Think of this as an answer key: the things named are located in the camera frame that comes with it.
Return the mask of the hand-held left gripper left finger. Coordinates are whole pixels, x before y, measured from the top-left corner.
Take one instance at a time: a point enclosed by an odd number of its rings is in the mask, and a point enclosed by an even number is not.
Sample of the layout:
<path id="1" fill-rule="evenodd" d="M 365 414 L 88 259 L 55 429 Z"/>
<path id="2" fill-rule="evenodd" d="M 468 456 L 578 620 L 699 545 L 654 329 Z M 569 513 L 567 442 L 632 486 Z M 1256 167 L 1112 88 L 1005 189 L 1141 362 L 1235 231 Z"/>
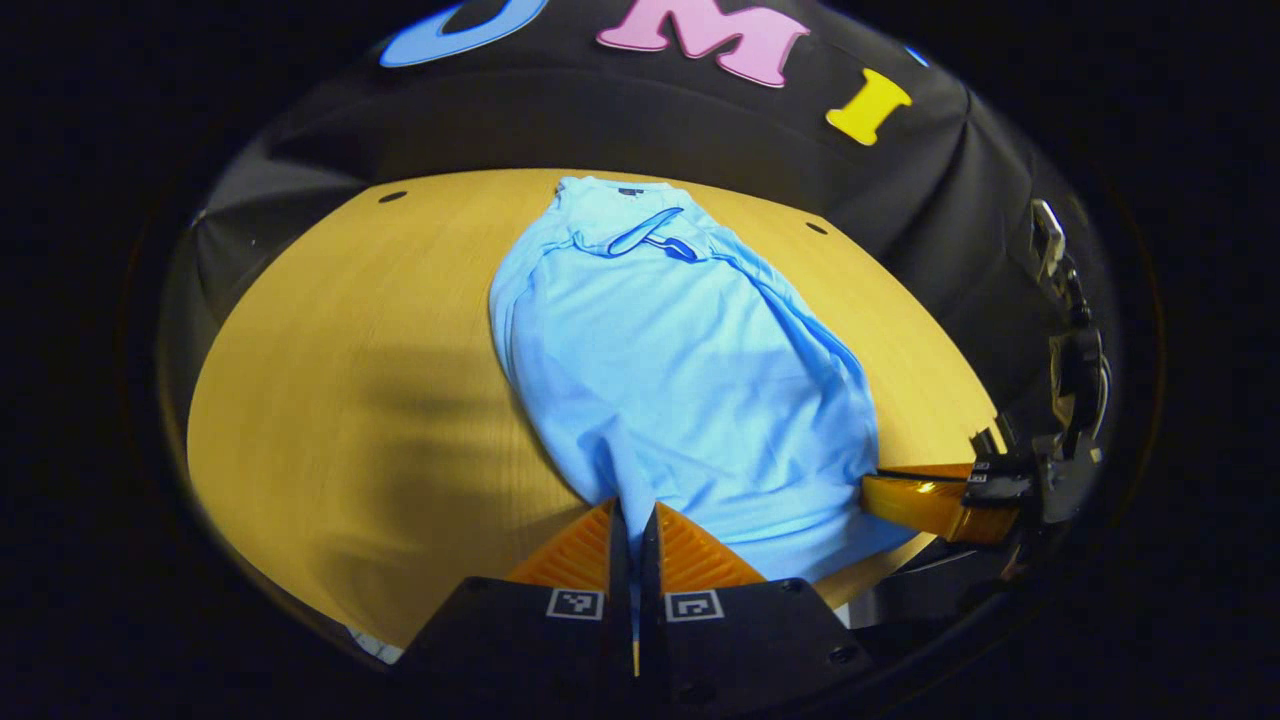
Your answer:
<path id="1" fill-rule="evenodd" d="M 634 675 L 628 537 L 609 500 L 504 578 L 467 577 L 396 662 L 425 691 L 611 691 Z"/>

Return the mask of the light blue T-shirt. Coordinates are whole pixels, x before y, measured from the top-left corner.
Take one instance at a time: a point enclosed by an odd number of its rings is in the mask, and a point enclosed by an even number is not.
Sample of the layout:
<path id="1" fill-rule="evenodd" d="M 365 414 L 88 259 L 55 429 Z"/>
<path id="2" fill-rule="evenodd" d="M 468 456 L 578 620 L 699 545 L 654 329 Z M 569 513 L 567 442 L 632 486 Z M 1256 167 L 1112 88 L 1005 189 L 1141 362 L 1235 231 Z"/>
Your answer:
<path id="1" fill-rule="evenodd" d="M 687 191 L 561 178 L 489 311 L 543 448 L 581 498 L 620 502 L 632 547 L 658 503 L 771 580 L 911 539 L 860 506 L 879 442 L 859 359 Z"/>

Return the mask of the black backdrop cloth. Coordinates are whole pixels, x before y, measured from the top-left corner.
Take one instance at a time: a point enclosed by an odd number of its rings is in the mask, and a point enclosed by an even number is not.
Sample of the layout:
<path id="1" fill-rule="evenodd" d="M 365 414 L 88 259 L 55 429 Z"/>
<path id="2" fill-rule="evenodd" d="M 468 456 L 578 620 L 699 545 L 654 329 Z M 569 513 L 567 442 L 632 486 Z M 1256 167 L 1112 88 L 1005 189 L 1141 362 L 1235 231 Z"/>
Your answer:
<path id="1" fill-rule="evenodd" d="M 1038 278 L 1036 200 L 1062 223 L 1089 305 L 1108 302 L 1101 238 L 1076 191 L 941 61 L 817 0 L 690 0 L 721 26 L 760 9 L 804 29 L 769 88 L 724 65 L 722 35 L 657 27 L 657 50 L 596 40 L 634 0 L 474 0 L 439 13 L 428 60 L 376 44 L 233 149 L 182 231 L 159 324 L 157 384 L 175 437 L 212 340 L 303 232 L 376 184 L 461 170 L 581 168 L 664 176 L 824 218 L 941 324 L 1019 439 L 1056 430 L 1050 338 L 1068 305 Z"/>

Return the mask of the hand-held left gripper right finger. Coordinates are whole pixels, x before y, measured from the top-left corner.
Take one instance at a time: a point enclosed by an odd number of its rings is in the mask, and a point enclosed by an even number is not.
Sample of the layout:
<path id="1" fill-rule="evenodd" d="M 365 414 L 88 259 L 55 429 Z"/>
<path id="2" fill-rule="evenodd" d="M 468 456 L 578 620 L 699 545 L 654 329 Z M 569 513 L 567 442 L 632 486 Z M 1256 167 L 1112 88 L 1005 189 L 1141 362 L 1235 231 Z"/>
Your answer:
<path id="1" fill-rule="evenodd" d="M 640 553 L 640 684 L 657 701 L 804 701 L 873 667 L 810 583 L 768 582 L 654 507 Z"/>

